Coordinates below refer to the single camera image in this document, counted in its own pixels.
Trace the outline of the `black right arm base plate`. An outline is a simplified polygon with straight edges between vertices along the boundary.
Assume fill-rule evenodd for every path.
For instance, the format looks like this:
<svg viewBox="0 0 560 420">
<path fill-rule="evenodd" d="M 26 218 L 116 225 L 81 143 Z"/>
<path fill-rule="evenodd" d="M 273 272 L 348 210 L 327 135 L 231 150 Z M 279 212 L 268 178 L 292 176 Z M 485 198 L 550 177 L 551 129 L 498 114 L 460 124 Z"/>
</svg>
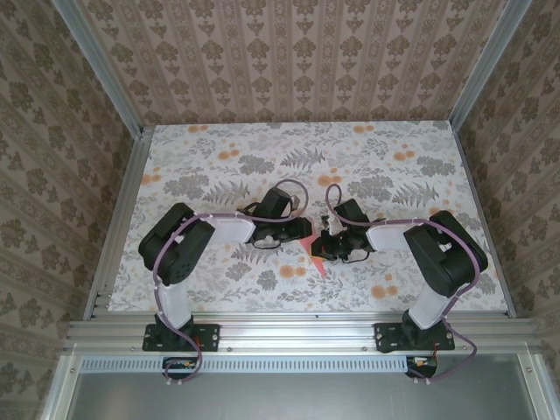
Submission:
<svg viewBox="0 0 560 420">
<path fill-rule="evenodd" d="M 422 330 L 414 324 L 374 324 L 376 350 L 383 354 L 394 351 L 451 351 L 455 349 L 453 334 L 442 322 Z"/>
</svg>

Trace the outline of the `aluminium mounting beam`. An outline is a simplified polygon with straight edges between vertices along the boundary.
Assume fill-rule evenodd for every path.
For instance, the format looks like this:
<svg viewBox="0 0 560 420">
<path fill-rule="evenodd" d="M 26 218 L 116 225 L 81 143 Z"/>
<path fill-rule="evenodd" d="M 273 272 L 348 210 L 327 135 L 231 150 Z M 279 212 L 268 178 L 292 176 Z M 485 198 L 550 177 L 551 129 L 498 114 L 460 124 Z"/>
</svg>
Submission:
<svg viewBox="0 0 560 420">
<path fill-rule="evenodd" d="M 220 325 L 222 354 L 311 355 L 375 354 L 377 323 L 398 322 L 398 312 L 202 312 L 195 321 Z M 70 323 L 66 354 L 139 355 L 148 312 L 98 311 L 86 321 Z M 455 354 L 536 353 L 539 341 L 529 320 L 502 312 L 454 312 Z"/>
</svg>

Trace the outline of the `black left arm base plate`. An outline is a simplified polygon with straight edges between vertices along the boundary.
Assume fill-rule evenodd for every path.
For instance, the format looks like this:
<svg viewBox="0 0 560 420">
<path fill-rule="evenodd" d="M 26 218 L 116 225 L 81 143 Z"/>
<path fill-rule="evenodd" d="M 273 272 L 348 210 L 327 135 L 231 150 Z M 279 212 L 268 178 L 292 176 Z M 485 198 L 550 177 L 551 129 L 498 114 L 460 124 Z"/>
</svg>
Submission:
<svg viewBox="0 0 560 420">
<path fill-rule="evenodd" d="M 217 324 L 194 324 L 190 338 L 201 352 L 217 352 L 220 344 L 220 326 Z M 149 324 L 145 328 L 142 349 L 145 352 L 194 352 L 186 339 L 166 326 Z"/>
</svg>

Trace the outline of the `aluminium right frame post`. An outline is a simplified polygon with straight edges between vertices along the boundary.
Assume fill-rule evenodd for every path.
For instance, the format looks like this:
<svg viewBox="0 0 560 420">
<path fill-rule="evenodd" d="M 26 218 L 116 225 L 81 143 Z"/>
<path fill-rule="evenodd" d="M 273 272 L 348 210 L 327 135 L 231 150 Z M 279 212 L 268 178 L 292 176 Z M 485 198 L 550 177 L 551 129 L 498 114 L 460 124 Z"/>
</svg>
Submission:
<svg viewBox="0 0 560 420">
<path fill-rule="evenodd" d="M 507 1 L 451 111 L 449 122 L 454 133 L 459 133 L 492 72 L 497 67 L 506 47 L 515 35 L 515 31 L 527 13 L 531 2 L 532 0 Z"/>
</svg>

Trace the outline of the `aluminium left table rail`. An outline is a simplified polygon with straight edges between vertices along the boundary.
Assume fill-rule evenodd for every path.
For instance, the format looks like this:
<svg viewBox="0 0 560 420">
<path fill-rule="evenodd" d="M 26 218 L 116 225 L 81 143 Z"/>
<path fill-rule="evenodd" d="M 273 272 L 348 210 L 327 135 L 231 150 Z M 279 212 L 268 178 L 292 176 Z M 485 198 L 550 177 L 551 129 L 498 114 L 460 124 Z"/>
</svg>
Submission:
<svg viewBox="0 0 560 420">
<path fill-rule="evenodd" d="M 101 296 L 110 295 L 114 289 L 138 190 L 149 157 L 154 129 L 155 126 L 144 127 L 141 136 L 133 141 L 129 161 L 122 178 L 112 219 L 89 292 L 83 315 L 84 321 L 91 321 L 94 318 L 98 299 Z"/>
</svg>

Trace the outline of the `floral patterned table cover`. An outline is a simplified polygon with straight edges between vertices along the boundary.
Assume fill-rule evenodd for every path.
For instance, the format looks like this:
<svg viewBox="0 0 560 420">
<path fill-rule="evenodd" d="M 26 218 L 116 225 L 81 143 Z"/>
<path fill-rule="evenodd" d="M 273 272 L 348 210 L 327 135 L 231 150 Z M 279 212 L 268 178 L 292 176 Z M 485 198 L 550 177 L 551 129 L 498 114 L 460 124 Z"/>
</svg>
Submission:
<svg viewBox="0 0 560 420">
<path fill-rule="evenodd" d="M 329 190 L 338 184 L 339 191 Z M 370 218 L 455 216 L 483 248 L 487 234 L 447 122 L 308 122 L 169 125 L 155 129 L 109 309 L 153 312 L 151 273 L 138 246 L 178 202 L 231 213 L 274 185 L 307 203 L 319 226 L 338 196 Z M 209 247 L 187 279 L 196 312 L 401 312 L 423 287 L 413 257 L 375 253 L 328 262 L 323 278 L 301 243 L 275 249 Z"/>
</svg>

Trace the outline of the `aluminium left frame post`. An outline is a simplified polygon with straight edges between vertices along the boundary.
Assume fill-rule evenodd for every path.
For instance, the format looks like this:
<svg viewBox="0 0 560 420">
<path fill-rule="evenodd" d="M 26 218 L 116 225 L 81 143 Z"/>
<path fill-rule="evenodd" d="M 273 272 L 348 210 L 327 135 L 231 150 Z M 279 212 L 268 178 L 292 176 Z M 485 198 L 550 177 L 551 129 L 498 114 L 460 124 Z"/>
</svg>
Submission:
<svg viewBox="0 0 560 420">
<path fill-rule="evenodd" d="M 101 41 L 96 37 L 92 25 L 87 21 L 77 0 L 52 0 L 52 2 L 93 69 L 108 98 L 113 103 L 132 139 L 134 141 L 139 140 L 142 136 L 144 123 L 125 92 L 124 84 L 119 80 L 116 70 L 112 67 L 109 54 L 103 50 Z"/>
</svg>

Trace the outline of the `grey metal panel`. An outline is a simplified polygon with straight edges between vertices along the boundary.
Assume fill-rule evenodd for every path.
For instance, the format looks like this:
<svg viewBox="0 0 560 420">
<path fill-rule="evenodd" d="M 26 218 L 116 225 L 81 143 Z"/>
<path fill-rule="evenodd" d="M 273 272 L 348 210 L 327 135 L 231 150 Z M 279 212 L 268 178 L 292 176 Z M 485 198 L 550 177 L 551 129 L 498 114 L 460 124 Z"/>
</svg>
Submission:
<svg viewBox="0 0 560 420">
<path fill-rule="evenodd" d="M 538 354 L 479 355 L 431 384 L 400 373 L 206 373 L 183 385 L 162 375 L 87 371 L 59 361 L 40 420 L 560 420 Z"/>
</svg>

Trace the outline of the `aluminium frame post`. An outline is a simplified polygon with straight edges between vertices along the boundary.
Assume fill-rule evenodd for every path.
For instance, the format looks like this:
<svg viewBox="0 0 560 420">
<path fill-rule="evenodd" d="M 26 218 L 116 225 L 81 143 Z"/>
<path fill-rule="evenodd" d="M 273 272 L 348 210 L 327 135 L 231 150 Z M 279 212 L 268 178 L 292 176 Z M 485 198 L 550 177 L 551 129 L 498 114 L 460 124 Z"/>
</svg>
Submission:
<svg viewBox="0 0 560 420">
<path fill-rule="evenodd" d="M 506 47 L 515 35 L 515 31 L 527 13 L 531 2 L 532 0 L 507 1 L 451 111 L 449 122 L 454 133 L 459 133 L 492 72 L 497 67 Z"/>
<path fill-rule="evenodd" d="M 96 37 L 92 25 L 87 21 L 77 0 L 52 0 L 52 2 L 93 69 L 108 98 L 113 103 L 132 139 L 134 141 L 139 140 L 142 136 L 144 123 L 125 92 L 124 84 L 119 80 L 116 70 L 112 67 L 109 54 L 103 50 L 101 41 Z"/>
</svg>

